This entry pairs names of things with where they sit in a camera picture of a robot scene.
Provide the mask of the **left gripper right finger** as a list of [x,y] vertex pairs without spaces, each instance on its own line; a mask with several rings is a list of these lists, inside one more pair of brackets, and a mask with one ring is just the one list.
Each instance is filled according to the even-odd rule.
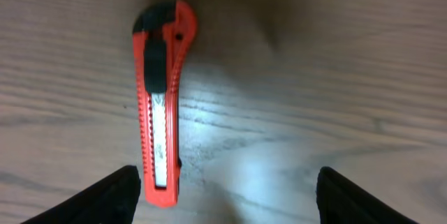
[[321,224],[416,224],[331,167],[322,167],[316,185]]

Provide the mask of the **red utility knife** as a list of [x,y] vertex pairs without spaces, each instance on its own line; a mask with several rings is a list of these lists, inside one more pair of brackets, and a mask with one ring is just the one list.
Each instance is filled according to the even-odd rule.
[[183,0],[156,3],[133,25],[145,198],[158,207],[174,207],[178,201],[179,84],[197,28],[192,7]]

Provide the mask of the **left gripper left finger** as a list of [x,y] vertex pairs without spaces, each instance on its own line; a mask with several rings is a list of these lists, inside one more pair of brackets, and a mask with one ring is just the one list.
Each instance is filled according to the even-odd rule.
[[23,224],[132,224],[141,180],[126,165]]

